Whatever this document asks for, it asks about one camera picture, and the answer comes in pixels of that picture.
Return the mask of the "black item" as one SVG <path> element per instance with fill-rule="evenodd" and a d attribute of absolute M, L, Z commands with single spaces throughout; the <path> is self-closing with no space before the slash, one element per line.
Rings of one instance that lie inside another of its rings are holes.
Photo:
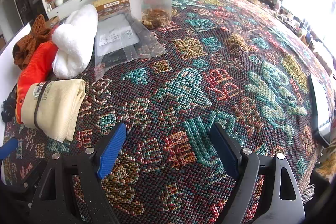
<path fill-rule="evenodd" d="M 17 104 L 17 85 L 13 87 L 9 96 L 2 103 L 1 118 L 4 123 L 10 122 L 15 117 Z"/>

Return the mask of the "cream cloth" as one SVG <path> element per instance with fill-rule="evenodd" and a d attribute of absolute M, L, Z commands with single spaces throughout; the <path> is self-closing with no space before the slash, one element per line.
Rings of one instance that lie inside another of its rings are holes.
<path fill-rule="evenodd" d="M 23 100 L 21 122 L 60 143 L 73 141 L 85 95 L 82 79 L 34 83 Z"/>

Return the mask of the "orange plush fish toy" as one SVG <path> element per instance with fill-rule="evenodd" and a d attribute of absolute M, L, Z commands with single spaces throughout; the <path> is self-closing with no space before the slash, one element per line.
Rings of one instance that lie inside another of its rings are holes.
<path fill-rule="evenodd" d="M 27 67 L 20 74 L 17 83 L 17 101 L 15 106 L 15 118 L 18 124 L 22 124 L 21 108 L 30 86 L 47 79 L 47 76 L 52 71 L 52 63 L 57 51 L 58 47 L 52 41 L 41 43 L 31 57 Z"/>

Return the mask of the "brown knitted scarf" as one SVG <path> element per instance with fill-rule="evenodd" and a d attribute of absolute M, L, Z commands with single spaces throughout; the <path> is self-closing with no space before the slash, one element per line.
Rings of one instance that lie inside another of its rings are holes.
<path fill-rule="evenodd" d="M 45 17 L 40 14 L 36 17 L 31 31 L 21 38 L 13 47 L 14 64 L 22 71 L 29 64 L 34 52 L 41 43 L 51 39 L 52 28 L 46 26 Z"/>

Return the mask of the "white towel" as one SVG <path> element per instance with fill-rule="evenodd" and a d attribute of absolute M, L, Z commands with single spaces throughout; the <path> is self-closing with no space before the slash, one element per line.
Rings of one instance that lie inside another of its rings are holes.
<path fill-rule="evenodd" d="M 73 79 L 87 68 L 97 34 L 98 13 L 89 4 L 72 12 L 52 35 L 58 51 L 52 63 L 55 76 Z"/>

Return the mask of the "clear zip bag with document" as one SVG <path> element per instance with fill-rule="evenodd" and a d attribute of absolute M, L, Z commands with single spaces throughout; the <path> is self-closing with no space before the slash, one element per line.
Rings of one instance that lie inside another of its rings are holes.
<path fill-rule="evenodd" d="M 136 59 L 165 55 L 164 46 L 129 10 L 116 12 L 98 22 L 94 63 L 109 69 Z"/>

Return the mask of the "patterned woven tablecloth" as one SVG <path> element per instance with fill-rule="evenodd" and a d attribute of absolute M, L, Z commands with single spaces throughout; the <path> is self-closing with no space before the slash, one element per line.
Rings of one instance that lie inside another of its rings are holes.
<path fill-rule="evenodd" d="M 320 147 L 313 140 L 307 78 L 333 94 L 313 53 L 281 22 L 244 0 L 173 0 L 172 22 L 153 31 L 163 55 L 137 59 L 95 79 L 82 74 L 86 97 L 73 141 L 56 142 L 9 122 L 17 150 L 5 180 L 20 183 L 53 153 L 76 155 L 118 122 L 127 138 L 102 181 L 121 223 L 214 223 L 234 187 L 209 139 L 218 122 L 259 155 L 283 153 L 302 196 Z"/>

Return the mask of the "red flower vase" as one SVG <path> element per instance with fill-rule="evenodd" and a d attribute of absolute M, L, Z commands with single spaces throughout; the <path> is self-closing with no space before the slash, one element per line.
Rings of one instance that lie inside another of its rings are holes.
<path fill-rule="evenodd" d="M 64 3 L 63 0 L 45 0 L 49 10 L 53 10 Z"/>

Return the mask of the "flat yellow cardboard box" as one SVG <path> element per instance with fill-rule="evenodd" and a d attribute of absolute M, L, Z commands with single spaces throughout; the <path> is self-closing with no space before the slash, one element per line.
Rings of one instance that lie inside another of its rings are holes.
<path fill-rule="evenodd" d="M 98 12 L 124 4 L 129 4 L 129 0 L 98 0 L 92 3 Z"/>

